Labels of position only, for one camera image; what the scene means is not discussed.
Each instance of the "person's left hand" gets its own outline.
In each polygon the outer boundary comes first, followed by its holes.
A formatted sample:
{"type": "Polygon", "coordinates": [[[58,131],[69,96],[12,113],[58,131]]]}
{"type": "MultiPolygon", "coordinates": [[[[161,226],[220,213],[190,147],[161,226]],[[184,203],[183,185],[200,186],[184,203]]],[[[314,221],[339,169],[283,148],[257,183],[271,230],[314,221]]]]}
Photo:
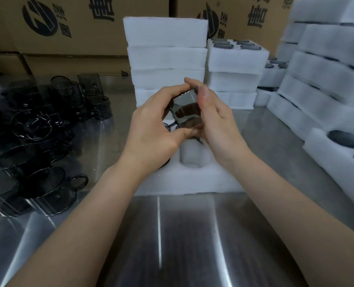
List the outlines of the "person's left hand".
{"type": "Polygon", "coordinates": [[[145,179],[165,164],[187,138],[197,130],[181,128],[169,132],[162,120],[170,100],[190,89],[190,85],[163,87],[151,96],[132,115],[127,143],[118,164],[129,166],[133,175],[145,179]]]}

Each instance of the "hand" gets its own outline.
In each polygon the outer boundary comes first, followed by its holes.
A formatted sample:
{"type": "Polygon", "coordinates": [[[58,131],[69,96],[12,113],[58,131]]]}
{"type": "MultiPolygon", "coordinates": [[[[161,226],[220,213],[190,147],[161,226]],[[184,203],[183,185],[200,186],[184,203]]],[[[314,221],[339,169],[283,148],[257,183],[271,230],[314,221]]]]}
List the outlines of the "hand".
{"type": "Polygon", "coordinates": [[[198,86],[197,102],[204,122],[197,136],[205,139],[217,162],[232,172],[236,154],[250,151],[236,125],[231,108],[224,104],[214,91],[198,80],[185,78],[190,87],[198,86]]]}
{"type": "Polygon", "coordinates": [[[181,128],[169,132],[162,120],[170,100],[190,89],[189,84],[163,87],[151,96],[132,115],[127,143],[118,165],[126,165],[140,179],[160,168],[197,130],[181,128]]]}

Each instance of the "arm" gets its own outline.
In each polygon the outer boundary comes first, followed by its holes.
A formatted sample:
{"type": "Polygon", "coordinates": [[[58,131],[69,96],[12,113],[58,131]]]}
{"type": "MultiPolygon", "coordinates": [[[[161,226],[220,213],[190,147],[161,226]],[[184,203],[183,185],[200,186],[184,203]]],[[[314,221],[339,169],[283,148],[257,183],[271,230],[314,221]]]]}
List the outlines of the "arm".
{"type": "Polygon", "coordinates": [[[172,133],[162,124],[170,99],[189,85],[165,87],[138,108],[122,156],[86,198],[28,259],[7,284],[16,286],[95,286],[122,217],[140,183],[161,167],[191,129],[172,133]]]}
{"type": "Polygon", "coordinates": [[[196,80],[185,82],[200,86],[197,99],[205,127],[199,135],[281,237],[308,284],[354,286],[354,232],[258,159],[242,139],[231,109],[213,91],[196,80]]]}

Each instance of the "metal table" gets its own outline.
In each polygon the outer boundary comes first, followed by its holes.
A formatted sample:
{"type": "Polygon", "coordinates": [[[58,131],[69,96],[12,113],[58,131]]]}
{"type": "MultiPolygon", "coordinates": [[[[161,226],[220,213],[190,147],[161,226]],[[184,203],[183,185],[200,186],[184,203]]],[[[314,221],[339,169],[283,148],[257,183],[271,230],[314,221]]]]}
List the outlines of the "metal table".
{"type": "MultiPolygon", "coordinates": [[[[113,118],[76,126],[77,154],[90,183],[119,158],[136,108],[125,78],[103,79],[113,118]]],[[[354,204],[303,150],[303,142],[265,107],[234,111],[251,150],[315,203],[354,230],[354,204]]],[[[0,217],[0,286],[77,203],[46,218],[0,217]]],[[[245,193],[135,197],[98,286],[306,286],[289,251],[245,193]]]]}

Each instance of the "person's right hand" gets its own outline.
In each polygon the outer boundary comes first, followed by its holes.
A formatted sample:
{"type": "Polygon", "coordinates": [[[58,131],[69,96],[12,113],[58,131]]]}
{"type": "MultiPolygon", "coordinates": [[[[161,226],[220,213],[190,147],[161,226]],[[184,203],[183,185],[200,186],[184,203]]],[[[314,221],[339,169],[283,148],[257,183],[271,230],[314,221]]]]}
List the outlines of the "person's right hand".
{"type": "Polygon", "coordinates": [[[204,127],[198,136],[209,144],[217,162],[231,172],[234,159],[250,151],[239,133],[231,108],[202,82],[191,78],[184,81],[191,87],[199,87],[197,102],[204,127]]]}

